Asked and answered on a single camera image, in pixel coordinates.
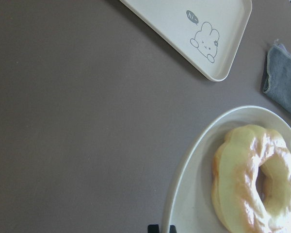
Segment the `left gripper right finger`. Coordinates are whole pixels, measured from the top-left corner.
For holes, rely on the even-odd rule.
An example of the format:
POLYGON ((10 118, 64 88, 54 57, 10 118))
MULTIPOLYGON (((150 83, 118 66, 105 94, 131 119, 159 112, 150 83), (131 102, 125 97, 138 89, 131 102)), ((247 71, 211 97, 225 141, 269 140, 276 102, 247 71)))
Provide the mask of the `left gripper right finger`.
POLYGON ((169 233, 177 233, 175 225, 170 225, 169 233))

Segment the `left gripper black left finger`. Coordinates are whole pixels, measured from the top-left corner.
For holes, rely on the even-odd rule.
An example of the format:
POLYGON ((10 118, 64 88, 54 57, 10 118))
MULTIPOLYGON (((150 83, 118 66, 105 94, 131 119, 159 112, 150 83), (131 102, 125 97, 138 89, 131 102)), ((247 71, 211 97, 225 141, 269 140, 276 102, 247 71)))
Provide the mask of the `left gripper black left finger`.
POLYGON ((148 233, 160 233, 160 227, 158 224, 150 224, 147 226, 148 233))

